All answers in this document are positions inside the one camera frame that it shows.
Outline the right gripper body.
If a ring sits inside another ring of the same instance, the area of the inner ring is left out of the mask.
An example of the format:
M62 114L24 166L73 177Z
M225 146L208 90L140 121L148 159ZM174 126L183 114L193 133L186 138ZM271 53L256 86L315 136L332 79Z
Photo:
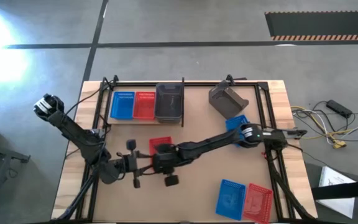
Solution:
M181 161L173 144L159 144L154 149L152 167L156 173L170 171Z

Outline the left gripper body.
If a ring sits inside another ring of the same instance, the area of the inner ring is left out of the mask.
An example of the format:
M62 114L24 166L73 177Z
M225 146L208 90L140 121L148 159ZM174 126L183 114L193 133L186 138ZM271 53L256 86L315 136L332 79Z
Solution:
M133 174L133 186L135 189L140 188L139 177L142 175L142 171L137 166L137 152L131 152L130 154L122 154L117 152L116 155L120 157L119 160L119 177L118 180L125 178L127 173Z

